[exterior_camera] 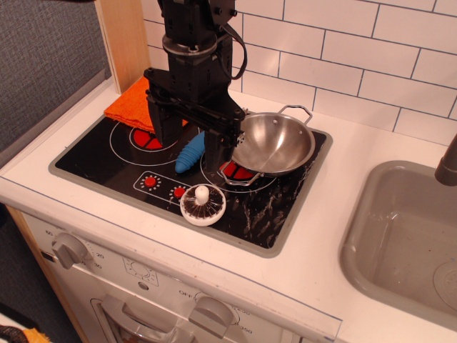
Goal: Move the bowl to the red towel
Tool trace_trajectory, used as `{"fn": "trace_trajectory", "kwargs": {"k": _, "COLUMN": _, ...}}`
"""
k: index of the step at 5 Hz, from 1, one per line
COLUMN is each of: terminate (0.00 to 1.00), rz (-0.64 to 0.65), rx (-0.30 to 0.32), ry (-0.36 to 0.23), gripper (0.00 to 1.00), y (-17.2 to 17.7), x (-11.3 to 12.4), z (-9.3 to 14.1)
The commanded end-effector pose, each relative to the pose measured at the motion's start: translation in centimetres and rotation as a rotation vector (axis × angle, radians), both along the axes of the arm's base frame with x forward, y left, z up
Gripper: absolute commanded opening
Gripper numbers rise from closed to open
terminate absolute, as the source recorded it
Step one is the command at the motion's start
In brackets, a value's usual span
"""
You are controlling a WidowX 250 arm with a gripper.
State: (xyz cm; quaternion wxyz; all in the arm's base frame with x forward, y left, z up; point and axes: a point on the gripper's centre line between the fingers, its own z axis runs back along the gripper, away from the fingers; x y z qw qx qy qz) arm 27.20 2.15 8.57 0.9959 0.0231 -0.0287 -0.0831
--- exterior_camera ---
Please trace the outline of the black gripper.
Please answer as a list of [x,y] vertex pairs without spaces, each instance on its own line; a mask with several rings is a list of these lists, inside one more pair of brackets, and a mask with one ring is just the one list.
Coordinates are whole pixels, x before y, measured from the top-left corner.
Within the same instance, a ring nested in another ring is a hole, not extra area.
[[245,114],[228,94],[234,79],[231,74],[233,42],[243,48],[238,34],[221,34],[204,45],[176,43],[164,36],[162,45],[169,58],[169,70],[149,68],[147,102],[156,138],[171,146],[183,133],[183,120],[205,130],[205,162],[208,172],[217,172],[231,160],[238,145],[241,121]]

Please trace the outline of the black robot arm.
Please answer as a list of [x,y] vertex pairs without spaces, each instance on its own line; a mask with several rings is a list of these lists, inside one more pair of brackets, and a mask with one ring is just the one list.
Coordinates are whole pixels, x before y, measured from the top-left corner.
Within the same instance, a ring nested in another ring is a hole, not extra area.
[[170,146],[183,132],[182,122],[205,132],[205,161],[216,172],[231,160],[245,113],[229,96],[242,66],[232,73],[233,43],[244,42],[229,25],[237,15],[234,1],[160,1],[168,55],[167,70],[149,68],[146,91],[156,138]]

